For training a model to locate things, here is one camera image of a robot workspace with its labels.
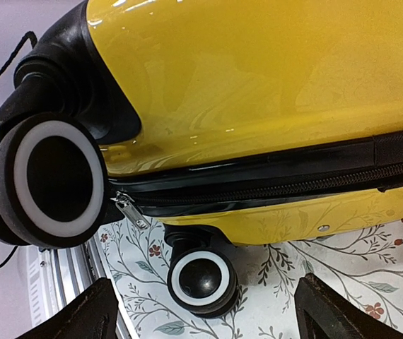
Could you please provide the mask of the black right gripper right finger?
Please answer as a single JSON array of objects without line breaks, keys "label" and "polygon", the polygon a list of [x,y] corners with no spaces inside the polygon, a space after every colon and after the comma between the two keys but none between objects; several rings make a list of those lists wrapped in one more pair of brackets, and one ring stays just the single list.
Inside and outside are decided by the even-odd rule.
[{"label": "black right gripper right finger", "polygon": [[403,338],[403,292],[388,281],[358,281],[370,302],[343,285],[339,293],[313,273],[294,292],[300,338]]}]

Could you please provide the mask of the yellow Pikachu suitcase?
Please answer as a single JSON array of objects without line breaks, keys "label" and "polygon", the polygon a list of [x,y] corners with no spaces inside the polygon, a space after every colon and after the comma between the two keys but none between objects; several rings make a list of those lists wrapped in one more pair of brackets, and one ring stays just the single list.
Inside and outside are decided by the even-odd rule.
[{"label": "yellow Pikachu suitcase", "polygon": [[161,221],[168,290],[238,300],[210,245],[403,217],[403,1],[82,1],[0,106],[0,240],[64,249]]}]

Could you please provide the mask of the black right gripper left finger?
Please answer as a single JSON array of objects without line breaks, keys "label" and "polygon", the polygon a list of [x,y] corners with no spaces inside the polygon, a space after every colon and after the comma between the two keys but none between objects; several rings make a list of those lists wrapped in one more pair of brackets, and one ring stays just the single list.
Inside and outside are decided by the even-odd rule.
[{"label": "black right gripper left finger", "polygon": [[99,278],[61,311],[22,334],[27,338],[116,338],[118,300],[112,282]]}]

